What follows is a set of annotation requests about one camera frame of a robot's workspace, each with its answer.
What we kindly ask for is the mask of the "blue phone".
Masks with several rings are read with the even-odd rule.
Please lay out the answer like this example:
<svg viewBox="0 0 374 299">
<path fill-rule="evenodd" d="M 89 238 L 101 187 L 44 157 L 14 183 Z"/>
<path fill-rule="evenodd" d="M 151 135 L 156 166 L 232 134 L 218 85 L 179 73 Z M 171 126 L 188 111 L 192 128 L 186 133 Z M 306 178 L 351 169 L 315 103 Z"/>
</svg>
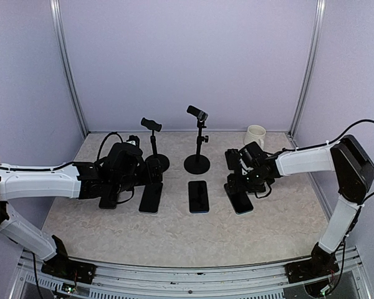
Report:
<svg viewBox="0 0 374 299">
<path fill-rule="evenodd" d="M 206 181 L 190 181 L 188 183 L 190 213 L 209 212 L 209 200 Z"/>
</svg>

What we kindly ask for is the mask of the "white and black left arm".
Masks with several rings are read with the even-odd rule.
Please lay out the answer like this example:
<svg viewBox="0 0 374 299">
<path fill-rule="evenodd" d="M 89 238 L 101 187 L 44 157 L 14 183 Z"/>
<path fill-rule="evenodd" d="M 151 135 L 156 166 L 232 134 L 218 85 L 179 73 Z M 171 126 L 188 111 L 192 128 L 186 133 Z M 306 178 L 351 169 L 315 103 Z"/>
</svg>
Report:
<svg viewBox="0 0 374 299">
<path fill-rule="evenodd" d="M 0 163 L 0 233 L 43 260 L 43 271 L 70 276 L 78 262 L 69 258 L 63 241 L 25 220 L 8 202 L 24 197 L 65 197 L 100 200 L 101 209 L 121 204 L 121 192 L 161 183 L 158 158 L 143 159 L 135 135 L 112 145 L 108 155 L 93 163 L 71 161 L 60 166 L 12 166 Z"/>
</svg>

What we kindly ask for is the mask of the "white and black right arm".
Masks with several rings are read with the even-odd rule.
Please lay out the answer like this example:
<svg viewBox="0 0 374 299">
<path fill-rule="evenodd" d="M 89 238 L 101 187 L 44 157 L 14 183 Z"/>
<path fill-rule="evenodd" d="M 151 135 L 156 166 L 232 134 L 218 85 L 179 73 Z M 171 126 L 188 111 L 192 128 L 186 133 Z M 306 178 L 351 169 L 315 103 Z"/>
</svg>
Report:
<svg viewBox="0 0 374 299">
<path fill-rule="evenodd" d="M 331 141 L 296 149 L 281 149 L 275 153 L 264 150 L 266 130 L 259 125 L 248 127 L 244 146 L 228 149 L 226 162 L 231 174 L 224 191 L 236 214 L 252 211 L 249 195 L 268 197 L 276 179 L 313 173 L 320 178 L 333 172 L 337 181 L 324 189 L 325 200 L 335 191 L 335 207 L 328 226 L 315 244 L 306 263 L 314 277 L 334 268 L 335 252 L 357 223 L 362 208 L 374 196 L 374 163 L 353 135 L 343 130 Z"/>
</svg>

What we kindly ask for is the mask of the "black folding phone stand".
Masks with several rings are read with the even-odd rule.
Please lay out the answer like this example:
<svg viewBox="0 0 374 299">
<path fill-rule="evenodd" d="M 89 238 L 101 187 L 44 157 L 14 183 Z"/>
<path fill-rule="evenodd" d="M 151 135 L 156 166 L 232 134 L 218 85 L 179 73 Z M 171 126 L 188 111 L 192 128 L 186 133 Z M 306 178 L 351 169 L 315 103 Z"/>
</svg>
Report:
<svg viewBox="0 0 374 299">
<path fill-rule="evenodd" d="M 225 152 L 226 163 L 228 170 L 234 171 L 236 174 L 242 173 L 242 167 L 240 164 L 240 155 L 237 149 L 228 149 Z"/>
</svg>

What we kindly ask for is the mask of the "black front stand with pole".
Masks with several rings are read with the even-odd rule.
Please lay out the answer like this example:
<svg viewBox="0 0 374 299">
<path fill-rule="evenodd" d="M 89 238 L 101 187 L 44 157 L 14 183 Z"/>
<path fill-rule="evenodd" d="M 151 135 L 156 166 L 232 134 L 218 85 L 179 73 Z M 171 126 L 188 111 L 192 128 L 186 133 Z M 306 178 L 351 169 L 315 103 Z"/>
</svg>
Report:
<svg viewBox="0 0 374 299">
<path fill-rule="evenodd" d="M 203 136 L 203 129 L 206 128 L 205 121 L 208 118 L 208 114 L 192 105 L 187 108 L 186 112 L 196 117 L 198 136 L 196 139 L 196 153 L 185 159 L 184 167 L 190 174 L 204 174 L 210 169 L 209 159 L 201 154 L 202 144 L 209 141 L 208 135 Z"/>
</svg>

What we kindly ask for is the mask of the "black round stand base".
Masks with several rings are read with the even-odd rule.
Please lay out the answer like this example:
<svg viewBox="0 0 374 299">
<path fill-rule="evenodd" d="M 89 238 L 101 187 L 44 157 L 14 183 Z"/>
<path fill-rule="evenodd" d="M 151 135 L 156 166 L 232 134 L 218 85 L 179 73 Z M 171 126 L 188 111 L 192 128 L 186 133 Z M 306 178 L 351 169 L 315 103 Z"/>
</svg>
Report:
<svg viewBox="0 0 374 299">
<path fill-rule="evenodd" d="M 156 145 L 156 137 L 155 137 L 155 133 L 161 131 L 162 124 L 159 124 L 155 122 L 154 120 L 148 120 L 146 118 L 142 118 L 141 125 L 151 131 L 150 143 L 151 143 L 151 148 L 152 148 L 152 154 L 148 156 L 145 159 L 145 161 L 153 161 L 154 159 L 157 159 L 162 167 L 163 172 L 165 172 L 170 167 L 170 161 L 167 156 L 163 154 L 159 154 L 157 145 Z"/>
</svg>

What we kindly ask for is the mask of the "black phone with silver back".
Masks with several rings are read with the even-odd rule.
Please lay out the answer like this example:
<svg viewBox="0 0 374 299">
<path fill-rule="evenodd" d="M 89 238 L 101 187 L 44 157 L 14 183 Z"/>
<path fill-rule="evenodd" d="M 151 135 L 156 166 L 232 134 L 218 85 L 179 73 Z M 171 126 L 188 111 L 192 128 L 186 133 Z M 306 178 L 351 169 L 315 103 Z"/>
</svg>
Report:
<svg viewBox="0 0 374 299">
<path fill-rule="evenodd" d="M 141 198 L 139 212 L 157 214 L 160 205 L 163 183 L 153 183 L 145 186 Z"/>
</svg>

